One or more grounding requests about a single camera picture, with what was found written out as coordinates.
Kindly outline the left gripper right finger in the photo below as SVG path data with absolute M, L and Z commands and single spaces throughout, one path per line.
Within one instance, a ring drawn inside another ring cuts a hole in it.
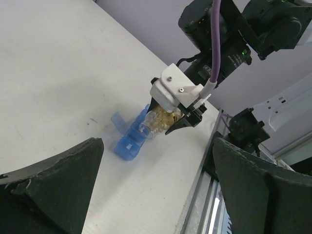
M 234 234 L 310 234 L 312 178 L 239 149 L 222 138 L 215 169 Z

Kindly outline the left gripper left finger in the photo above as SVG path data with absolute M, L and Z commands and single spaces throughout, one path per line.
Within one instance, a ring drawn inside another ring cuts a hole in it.
M 0 176 L 2 234 L 80 234 L 104 145 L 90 138 Z

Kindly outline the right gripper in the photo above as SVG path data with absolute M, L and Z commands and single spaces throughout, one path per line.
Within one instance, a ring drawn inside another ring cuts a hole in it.
M 147 113 L 155 109 L 159 104 L 154 98 L 151 98 L 151 102 Z M 190 106 L 188 108 L 180 105 L 180 110 L 183 113 L 183 117 L 179 119 L 175 124 L 173 124 L 166 132 L 165 135 L 170 134 L 171 132 L 185 128 L 185 127 L 196 127 L 202 121 L 202 115 L 206 112 L 207 108 L 205 104 L 201 104 L 198 108 L 195 106 Z

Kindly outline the clear bottle orange pills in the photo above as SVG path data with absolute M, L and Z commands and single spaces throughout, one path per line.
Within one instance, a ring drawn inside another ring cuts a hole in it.
M 139 131 L 148 139 L 164 134 L 182 117 L 182 112 L 175 108 L 172 112 L 166 112 L 160 105 L 149 111 L 145 119 L 139 125 Z

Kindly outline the blue weekly pill organizer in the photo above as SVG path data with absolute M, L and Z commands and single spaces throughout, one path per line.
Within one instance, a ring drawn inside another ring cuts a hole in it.
M 145 142 L 146 136 L 139 131 L 141 122 L 145 119 L 150 105 L 140 112 L 135 121 L 130 125 L 126 124 L 119 112 L 115 112 L 111 116 L 111 122 L 116 129 L 123 135 L 114 148 L 114 153 L 125 161 L 133 160 L 138 154 Z

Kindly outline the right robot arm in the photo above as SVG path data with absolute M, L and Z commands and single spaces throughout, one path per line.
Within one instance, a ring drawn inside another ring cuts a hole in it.
M 162 109 L 157 129 L 164 134 L 196 127 L 211 92 L 242 64 L 251 52 L 260 60 L 291 50 L 312 39 L 312 5 L 305 0 L 252 0 L 240 11 L 232 0 L 195 0 L 183 10 L 178 25 L 199 53 L 169 65 L 152 80 L 150 110 Z M 280 127 L 311 109 L 310 78 L 275 97 L 246 108 L 231 118 L 228 140 L 249 152 Z

